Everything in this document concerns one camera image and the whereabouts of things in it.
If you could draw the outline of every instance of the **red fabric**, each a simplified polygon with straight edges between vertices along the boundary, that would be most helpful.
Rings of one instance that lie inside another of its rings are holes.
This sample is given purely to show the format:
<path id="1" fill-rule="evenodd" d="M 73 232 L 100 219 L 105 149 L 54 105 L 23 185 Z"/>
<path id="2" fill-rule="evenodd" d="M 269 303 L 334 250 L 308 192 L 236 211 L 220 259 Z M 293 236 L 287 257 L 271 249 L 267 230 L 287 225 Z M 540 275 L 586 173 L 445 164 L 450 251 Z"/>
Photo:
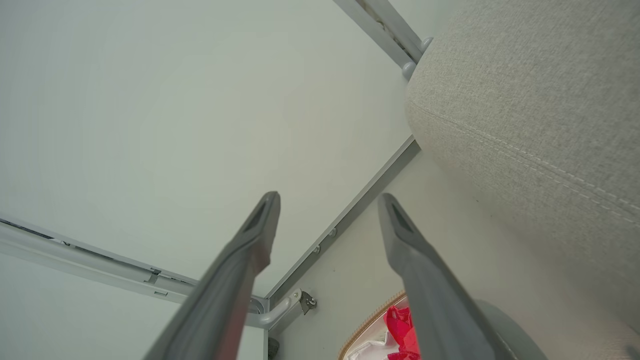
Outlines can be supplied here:
<path id="1" fill-rule="evenodd" d="M 415 338 L 409 308 L 398 309 L 392 306 L 387 310 L 384 319 L 389 333 L 400 345 L 399 352 L 388 355 L 389 360 L 420 360 L 420 348 Z"/>

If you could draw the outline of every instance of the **red object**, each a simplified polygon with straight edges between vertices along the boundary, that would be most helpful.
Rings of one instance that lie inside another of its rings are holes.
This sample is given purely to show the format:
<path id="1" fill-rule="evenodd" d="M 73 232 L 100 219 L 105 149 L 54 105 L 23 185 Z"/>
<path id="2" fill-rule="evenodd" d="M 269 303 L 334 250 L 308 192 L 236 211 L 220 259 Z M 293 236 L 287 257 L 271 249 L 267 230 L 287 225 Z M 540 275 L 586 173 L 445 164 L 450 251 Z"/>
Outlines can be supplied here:
<path id="1" fill-rule="evenodd" d="M 415 328 L 409 308 L 398 309 L 392 306 L 387 310 L 384 319 L 389 333 L 400 345 L 399 352 L 388 355 L 389 360 L 420 360 L 420 348 L 415 338 Z"/>

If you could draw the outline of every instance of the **gray floor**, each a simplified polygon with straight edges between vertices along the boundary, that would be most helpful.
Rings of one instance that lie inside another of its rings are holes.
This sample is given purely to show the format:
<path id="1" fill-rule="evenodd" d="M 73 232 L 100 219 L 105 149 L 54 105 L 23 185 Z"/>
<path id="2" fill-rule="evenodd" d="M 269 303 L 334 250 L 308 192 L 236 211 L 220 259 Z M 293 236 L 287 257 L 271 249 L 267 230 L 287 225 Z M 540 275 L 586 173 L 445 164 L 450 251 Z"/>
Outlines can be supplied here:
<path id="1" fill-rule="evenodd" d="M 429 154 L 389 184 L 404 209 L 467 291 L 514 319 L 549 359 L 627 358 L 637 335 L 572 289 L 526 241 L 460 190 Z M 280 360 L 336 359 L 353 331 L 403 289 L 385 257 L 377 205 L 369 206 L 295 286 L 318 308 L 277 338 Z"/>

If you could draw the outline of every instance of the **beige fabric sofa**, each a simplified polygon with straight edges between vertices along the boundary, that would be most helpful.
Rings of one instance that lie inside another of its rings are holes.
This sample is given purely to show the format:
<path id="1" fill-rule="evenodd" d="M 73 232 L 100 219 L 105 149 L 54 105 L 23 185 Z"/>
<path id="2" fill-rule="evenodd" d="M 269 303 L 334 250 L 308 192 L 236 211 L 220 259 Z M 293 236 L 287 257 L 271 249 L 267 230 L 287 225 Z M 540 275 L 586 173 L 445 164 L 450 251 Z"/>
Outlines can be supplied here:
<path id="1" fill-rule="evenodd" d="M 423 149 L 640 330 L 640 2 L 477 0 L 408 86 Z"/>

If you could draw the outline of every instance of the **stitching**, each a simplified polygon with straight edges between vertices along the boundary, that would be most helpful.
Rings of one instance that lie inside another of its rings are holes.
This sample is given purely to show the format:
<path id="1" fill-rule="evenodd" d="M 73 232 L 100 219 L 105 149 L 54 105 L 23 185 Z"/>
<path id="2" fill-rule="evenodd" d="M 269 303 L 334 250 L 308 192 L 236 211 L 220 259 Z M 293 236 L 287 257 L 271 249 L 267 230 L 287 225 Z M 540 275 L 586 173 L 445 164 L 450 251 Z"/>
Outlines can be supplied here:
<path id="1" fill-rule="evenodd" d="M 556 170 L 558 170 L 558 171 L 560 171 L 560 172 L 562 172 L 562 173 L 564 173 L 564 174 L 569 175 L 570 177 L 572 177 L 572 178 L 574 178 L 574 179 L 576 179 L 576 180 L 580 181 L 581 183 L 584 183 L 585 185 L 587 185 L 587 186 L 589 186 L 589 187 L 591 187 L 591 188 L 595 188 L 595 190 L 598 190 L 599 192 L 602 192 L 602 193 L 604 193 L 604 194 L 606 194 L 606 195 L 611 196 L 614 200 L 618 200 L 618 201 L 620 201 L 620 202 L 622 202 L 622 203 L 624 203 L 624 204 L 626 204 L 626 205 L 628 205 L 628 206 L 630 206 L 630 207 L 632 207 L 632 208 L 634 208 L 634 209 L 636 209 L 636 210 L 640 210 L 640 207 L 636 206 L 635 204 L 633 204 L 633 203 L 631 203 L 631 202 L 629 202 L 629 201 L 627 201 L 627 200 L 625 200 L 625 199 L 622 199 L 621 197 L 615 196 L 614 194 L 612 194 L 612 193 L 610 193 L 610 192 L 607 192 L 607 191 L 605 191 L 605 190 L 603 190 L 603 189 L 601 189 L 601 188 L 597 187 L 596 185 L 591 184 L 591 183 L 589 183 L 589 182 L 587 182 L 587 181 L 585 181 L 585 180 L 583 180 L 583 179 L 581 179 L 581 178 L 579 178 L 579 177 L 577 177 L 577 176 L 575 176 L 575 175 L 573 175 L 573 174 L 571 174 L 571 173 L 569 173 L 569 172 L 566 172 L 566 171 L 564 171 L 563 169 L 561 169 L 561 168 L 559 168 L 559 167 L 553 166 L 553 164 L 550 164 L 550 163 L 548 163 L 547 161 L 544 161 L 544 160 L 542 160 L 541 158 L 539 158 L 539 157 L 537 157 L 537 156 L 534 156 L 534 155 L 532 155 L 532 154 L 529 154 L 528 152 L 526 152 L 526 151 L 524 151 L 524 150 L 522 150 L 522 149 L 519 149 L 518 147 L 515 147 L 515 146 L 511 145 L 510 143 L 507 143 L 507 142 L 505 142 L 505 141 L 503 141 L 503 140 L 501 140 L 501 139 L 498 139 L 498 138 L 496 138 L 496 137 L 494 137 L 494 136 L 491 136 L 491 135 L 489 135 L 489 134 L 485 133 L 484 131 L 479 130 L 479 129 L 476 129 L 475 127 L 470 126 L 470 125 L 468 125 L 468 124 L 458 123 L 458 122 L 455 122 L 455 121 L 449 120 L 449 119 L 445 118 L 443 115 L 441 115 L 441 114 L 439 114 L 439 113 L 436 113 L 435 111 L 431 111 L 431 110 L 427 111 L 427 110 L 423 109 L 421 106 L 419 106 L 418 104 L 416 104 L 416 103 L 415 103 L 415 102 L 413 102 L 413 101 L 411 101 L 411 103 L 412 103 L 412 104 L 414 104 L 414 105 L 416 105 L 416 107 L 418 107 L 418 108 L 419 108 L 419 109 L 421 109 L 422 111 L 425 111 L 426 113 L 429 113 L 429 114 L 435 115 L 435 116 L 437 116 L 437 117 L 441 118 L 442 120 L 446 120 L 446 121 L 452 122 L 453 124 L 456 124 L 456 125 L 458 125 L 458 126 L 460 126 L 460 125 L 462 125 L 462 126 L 466 126 L 466 127 L 468 127 L 469 129 L 473 129 L 474 131 L 477 131 L 478 133 L 481 133 L 482 135 L 485 135 L 485 136 L 488 136 L 488 137 L 489 137 L 489 138 L 491 138 L 491 139 L 494 139 L 494 140 L 495 140 L 495 141 L 497 141 L 497 142 L 501 142 L 501 143 L 503 143 L 504 145 L 507 145 L 508 147 L 510 147 L 510 148 L 512 148 L 512 149 L 515 149 L 515 150 L 517 150 L 517 151 L 519 151 L 519 152 L 521 152 L 521 153 L 523 153 L 523 154 L 526 154 L 526 155 L 528 155 L 528 156 L 530 156 L 530 157 L 532 157 L 532 158 L 534 158 L 534 159 L 536 159 L 536 160 L 538 160 L 538 161 L 541 161 L 542 163 L 544 163 L 544 164 L 546 164 L 546 165 L 549 165 L 550 167 L 552 167 L 552 168 L 554 168 L 554 169 L 556 169 Z"/>
<path id="2" fill-rule="evenodd" d="M 511 158 L 511 159 L 513 159 L 513 160 L 515 160 L 515 161 L 517 161 L 517 162 L 519 162 L 519 163 L 523 164 L 523 165 L 524 165 L 524 166 L 526 166 L 527 168 L 529 168 L 529 169 L 531 169 L 531 170 L 533 170 L 533 171 L 535 171 L 535 172 L 537 172 L 537 173 L 539 173 L 539 174 L 541 174 L 541 175 L 543 175 L 543 176 L 545 176 L 545 177 L 547 177 L 547 178 L 549 178 L 549 179 L 551 179 L 551 180 L 553 180 L 553 181 L 555 181 L 555 182 L 557 182 L 557 183 L 559 183 L 559 184 L 562 184 L 562 186 L 564 186 L 565 188 L 567 188 L 567 189 L 569 189 L 569 190 L 571 190 L 571 191 L 573 191 L 573 192 L 575 192 L 575 193 L 578 193 L 581 197 L 584 197 L 584 198 L 586 198 L 587 200 L 590 200 L 591 202 L 595 203 L 597 206 L 599 206 L 599 207 L 601 207 L 601 208 L 603 208 L 603 209 L 607 210 L 608 212 L 612 213 L 613 215 L 616 215 L 617 217 L 620 217 L 620 218 L 622 218 L 623 220 L 625 220 L 625 221 L 627 221 L 627 222 L 630 222 L 631 224 L 634 224 L 636 227 L 640 227 L 640 224 L 638 224 L 637 222 L 635 222 L 635 221 L 633 221 L 633 220 L 631 220 L 631 219 L 629 219 L 629 218 L 625 217 L 625 216 L 624 216 L 624 215 L 622 215 L 621 213 L 618 213 L 618 212 L 613 211 L 611 208 L 608 208 L 608 207 L 606 207 L 606 206 L 602 205 L 602 204 L 601 204 L 600 202 L 598 202 L 597 200 L 592 199 L 589 195 L 585 195 L 585 194 L 581 193 L 580 191 L 578 191 L 578 190 L 576 190 L 576 189 L 574 189 L 574 188 L 572 188 L 572 187 L 568 186 L 567 184 L 564 184 L 564 183 L 562 183 L 562 182 L 558 181 L 557 179 L 554 179 L 553 177 L 551 177 L 551 176 L 549 176 L 549 175 L 547 175 L 547 174 L 543 173 L 542 171 L 538 170 L 537 168 L 534 168 L 534 167 L 532 167 L 532 166 L 529 166 L 528 164 L 523 163 L 522 161 L 520 161 L 520 160 L 518 160 L 518 159 L 514 158 L 513 156 L 511 156 L 511 155 L 507 154 L 506 152 L 504 152 L 504 151 L 502 151 L 502 150 L 500 150 L 500 149 L 498 149 L 498 148 L 496 148 L 496 147 L 491 146 L 488 142 L 484 142 L 484 141 L 480 140 L 479 138 L 476 138 L 475 136 L 473 136 L 473 135 L 471 135 L 471 134 L 469 134 L 469 133 L 465 132 L 464 130 L 462 130 L 462 129 L 458 129 L 457 127 L 454 127 L 454 126 L 452 126 L 451 124 L 448 124 L 448 123 L 446 123 L 446 122 L 444 122 L 444 121 L 442 121 L 442 120 L 439 120 L 439 119 L 436 119 L 436 120 L 437 120 L 439 123 L 441 123 L 441 124 L 444 124 L 444 125 L 446 125 L 446 126 L 449 126 L 450 128 L 452 128 L 452 129 L 454 129 L 454 130 L 456 130 L 456 131 L 459 131 L 459 132 L 461 132 L 461 133 L 463 133 L 463 134 L 465 134 L 465 135 L 467 135 L 467 136 L 469 136 L 469 137 L 471 137 L 471 138 L 473 138 L 473 139 L 476 139 L 477 141 L 479 141 L 479 142 L 481 142 L 481 143 L 485 144 L 486 146 L 489 146 L 489 147 L 490 147 L 490 148 L 492 148 L 493 150 L 496 150 L 497 152 L 499 152 L 499 153 L 501 153 L 501 154 L 503 154 L 503 155 L 507 156 L 508 158 Z"/>

